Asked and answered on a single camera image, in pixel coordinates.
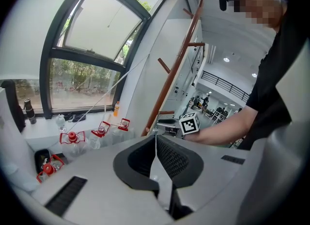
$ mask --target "white ceiling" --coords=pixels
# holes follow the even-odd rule
[[[218,0],[204,0],[201,24],[203,41],[217,47],[214,61],[255,82],[251,74],[257,73],[276,33],[255,24],[244,13],[235,13],[233,7],[221,11]],[[229,64],[223,61],[224,55],[231,60]]]
[[[239,104],[235,103],[234,101],[232,101],[231,99],[229,99],[228,97],[222,95],[221,93],[201,84],[201,83],[197,83],[197,86],[196,86],[196,89],[198,91],[201,91],[203,94],[207,94],[209,93],[210,91],[212,92],[210,94],[211,97],[219,100],[220,103],[224,104],[224,103],[227,103],[229,108],[236,111],[238,110],[239,108],[242,108]]]

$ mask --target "black metal railing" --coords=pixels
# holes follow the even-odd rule
[[[249,94],[245,93],[243,90],[238,88],[237,86],[227,82],[224,79],[221,79],[209,72],[203,71],[201,79],[206,80],[210,83],[213,83],[222,89],[228,91],[229,93],[235,95],[237,98],[241,99],[242,101],[247,101],[249,98]]]

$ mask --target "window frame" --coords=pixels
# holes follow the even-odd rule
[[[104,56],[99,56],[97,54],[90,54],[82,50],[57,46],[62,29],[70,13],[74,9],[78,1],[79,0],[65,0],[62,3],[54,19],[52,20],[52,23],[49,27],[49,30],[47,32],[46,39],[43,45],[41,63],[40,63],[39,84],[40,84],[42,109],[43,109],[45,119],[51,119],[53,115],[60,114],[60,113],[62,114],[70,113],[70,112],[84,113],[85,111],[89,109],[89,107],[81,107],[81,108],[69,108],[68,107],[65,109],[53,109],[52,108],[51,99],[50,99],[50,89],[49,89],[50,65],[51,65],[52,58],[92,64],[92,65],[103,67],[106,69],[118,71],[120,72],[120,78],[121,78],[127,71],[129,71],[141,40],[143,39],[153,18],[155,17],[156,13],[161,8],[165,0],[159,0],[161,1],[161,3],[159,4],[159,6],[157,7],[157,9],[152,15],[149,12],[147,12],[147,10],[137,0],[117,0],[120,3],[122,3],[124,6],[126,6],[128,9],[130,9],[133,13],[135,13],[139,18],[141,18],[141,23],[133,30],[133,32],[127,38],[129,39],[130,36],[134,33],[134,31],[139,27],[137,31],[137,35],[129,48],[126,58],[124,59],[124,65],[116,63],[112,61],[111,59],[108,59]],[[72,14],[72,17],[74,17],[75,13],[77,12],[79,6],[83,3],[83,1],[84,0],[81,0],[79,2],[74,13]],[[73,19],[70,20],[67,30],[70,29],[72,21]],[[117,85],[112,105],[107,106],[107,111],[112,110],[116,102],[120,99],[122,90],[124,87],[124,83],[125,83],[125,79],[122,80]],[[91,112],[102,112],[102,111],[104,111],[103,106],[96,106],[94,107],[93,110],[91,110]]]

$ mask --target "wooden coat rack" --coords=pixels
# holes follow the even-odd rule
[[[187,14],[189,14],[192,18],[192,21],[190,23],[189,29],[186,33],[185,39],[183,40],[181,49],[177,55],[176,61],[174,62],[171,70],[169,70],[169,68],[166,66],[166,64],[162,61],[162,59],[158,59],[158,61],[160,62],[160,64],[164,67],[164,69],[166,70],[166,72],[168,73],[168,77],[166,79],[166,82],[158,96],[158,99],[153,107],[152,113],[149,117],[149,120],[147,121],[147,124],[145,126],[145,128],[143,129],[143,132],[141,134],[141,136],[145,136],[147,135],[147,133],[150,131],[150,128],[152,127],[157,115],[160,113],[160,107],[162,106],[165,97],[170,89],[170,86],[174,80],[174,77],[180,67],[180,64],[182,62],[182,59],[184,58],[185,52],[187,50],[188,47],[196,47],[196,46],[204,46],[205,43],[199,42],[199,43],[190,43],[190,39],[193,36],[193,33],[195,31],[198,19],[202,13],[202,5],[203,5],[203,0],[199,0],[199,4],[198,4],[198,9],[195,12],[195,14],[193,15],[190,11],[183,9]]]

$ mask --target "forearm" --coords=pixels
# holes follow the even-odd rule
[[[215,126],[189,134],[185,139],[207,145],[226,145],[247,134],[256,113],[256,111],[254,113],[248,110],[241,111]]]

